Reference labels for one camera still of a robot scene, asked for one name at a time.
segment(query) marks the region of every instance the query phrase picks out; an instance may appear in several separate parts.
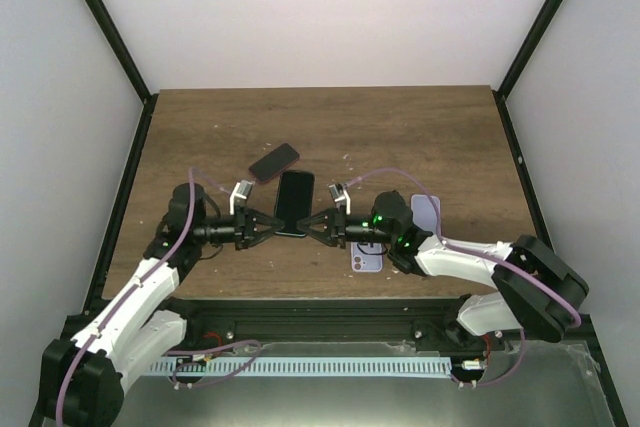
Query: white wall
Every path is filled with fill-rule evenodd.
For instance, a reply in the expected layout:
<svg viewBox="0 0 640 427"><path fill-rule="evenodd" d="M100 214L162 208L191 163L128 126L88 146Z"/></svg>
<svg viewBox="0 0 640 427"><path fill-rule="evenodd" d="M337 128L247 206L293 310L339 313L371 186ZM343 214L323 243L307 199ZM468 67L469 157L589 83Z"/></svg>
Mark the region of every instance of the white wall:
<svg viewBox="0 0 640 427"><path fill-rule="evenodd" d="M141 110L82 0L0 0L0 424L78 313Z"/></svg>
<svg viewBox="0 0 640 427"><path fill-rule="evenodd" d="M491 84L544 0L105 0L160 88Z"/></svg>
<svg viewBox="0 0 640 427"><path fill-rule="evenodd" d="M565 0L509 99L555 247L591 285L586 310L640 425L640 9Z"/></svg>

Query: smartphone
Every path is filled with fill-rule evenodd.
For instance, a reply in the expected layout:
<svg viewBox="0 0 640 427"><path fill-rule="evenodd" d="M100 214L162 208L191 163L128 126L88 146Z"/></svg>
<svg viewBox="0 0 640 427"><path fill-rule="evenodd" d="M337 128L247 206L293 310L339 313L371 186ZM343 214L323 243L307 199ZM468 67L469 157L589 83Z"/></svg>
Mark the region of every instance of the smartphone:
<svg viewBox="0 0 640 427"><path fill-rule="evenodd" d="M315 177L311 172L285 170L282 173L273 215L284 221L284 227L276 234L291 237L307 235L298 230L297 223L311 215L314 182Z"/></svg>
<svg viewBox="0 0 640 427"><path fill-rule="evenodd" d="M276 147L249 167L249 172L251 172L259 183L265 184L299 158L300 154L289 144L285 143Z"/></svg>

